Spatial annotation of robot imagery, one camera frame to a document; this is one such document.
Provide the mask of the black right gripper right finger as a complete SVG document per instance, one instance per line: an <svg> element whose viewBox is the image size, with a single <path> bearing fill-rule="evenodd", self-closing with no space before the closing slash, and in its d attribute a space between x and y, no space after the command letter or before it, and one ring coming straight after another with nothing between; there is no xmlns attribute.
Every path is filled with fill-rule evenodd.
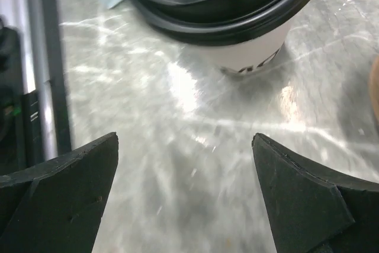
<svg viewBox="0 0 379 253"><path fill-rule="evenodd" d="M257 133L253 158L277 252L378 252L378 184Z"/></svg>

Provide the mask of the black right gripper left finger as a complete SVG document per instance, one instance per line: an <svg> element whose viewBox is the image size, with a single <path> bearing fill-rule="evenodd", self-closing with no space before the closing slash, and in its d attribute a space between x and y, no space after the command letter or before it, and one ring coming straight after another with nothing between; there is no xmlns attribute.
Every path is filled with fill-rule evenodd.
<svg viewBox="0 0 379 253"><path fill-rule="evenodd" d="M117 165L111 132L1 176L1 252L91 252Z"/></svg>

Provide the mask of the single white paper cup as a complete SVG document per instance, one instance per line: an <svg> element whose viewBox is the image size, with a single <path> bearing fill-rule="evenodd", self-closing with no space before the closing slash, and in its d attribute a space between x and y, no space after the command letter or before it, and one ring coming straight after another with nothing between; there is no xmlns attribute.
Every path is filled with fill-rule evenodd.
<svg viewBox="0 0 379 253"><path fill-rule="evenodd" d="M291 18L268 33L239 44L219 47L191 46L190 49L223 72L245 75L269 63L278 54L292 24Z"/></svg>

